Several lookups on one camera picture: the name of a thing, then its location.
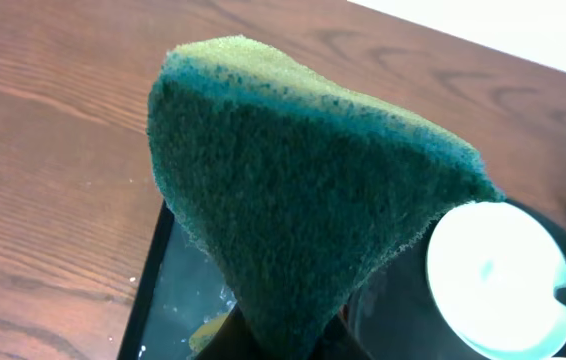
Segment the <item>green yellow sponge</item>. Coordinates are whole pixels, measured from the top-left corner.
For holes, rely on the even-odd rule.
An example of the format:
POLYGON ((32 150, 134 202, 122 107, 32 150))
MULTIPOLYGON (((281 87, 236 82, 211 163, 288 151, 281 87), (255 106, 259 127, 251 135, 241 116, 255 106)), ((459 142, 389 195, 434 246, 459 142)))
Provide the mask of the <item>green yellow sponge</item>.
POLYGON ((169 209, 279 359, 307 358, 348 296, 431 222, 503 197, 454 133, 243 36, 167 54, 147 134, 169 209))

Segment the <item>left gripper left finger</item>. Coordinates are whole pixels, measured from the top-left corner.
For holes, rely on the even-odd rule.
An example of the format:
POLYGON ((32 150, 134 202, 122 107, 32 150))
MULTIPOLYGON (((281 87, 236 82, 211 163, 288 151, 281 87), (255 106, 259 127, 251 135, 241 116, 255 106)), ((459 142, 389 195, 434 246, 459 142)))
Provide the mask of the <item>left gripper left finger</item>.
POLYGON ((211 342, 196 356, 196 360, 262 359, 263 354, 238 306, 233 308, 211 342))

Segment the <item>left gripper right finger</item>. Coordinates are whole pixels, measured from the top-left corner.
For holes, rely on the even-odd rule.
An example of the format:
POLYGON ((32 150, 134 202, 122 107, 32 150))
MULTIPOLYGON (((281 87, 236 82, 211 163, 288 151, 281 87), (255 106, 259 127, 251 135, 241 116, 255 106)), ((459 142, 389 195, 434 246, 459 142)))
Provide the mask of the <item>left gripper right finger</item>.
POLYGON ((352 335, 342 314, 338 312, 318 339, 312 360, 371 360, 371 357, 352 335))

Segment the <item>mint green plate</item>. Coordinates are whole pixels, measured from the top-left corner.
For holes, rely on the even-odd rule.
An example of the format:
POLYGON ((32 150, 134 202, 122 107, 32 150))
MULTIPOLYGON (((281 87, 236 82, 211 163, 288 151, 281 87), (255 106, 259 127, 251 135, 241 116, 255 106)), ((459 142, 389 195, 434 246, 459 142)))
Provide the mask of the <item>mint green plate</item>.
POLYGON ((427 247, 426 274, 444 320, 488 359, 550 359, 566 344, 566 258, 529 213, 505 203, 447 212, 427 247))

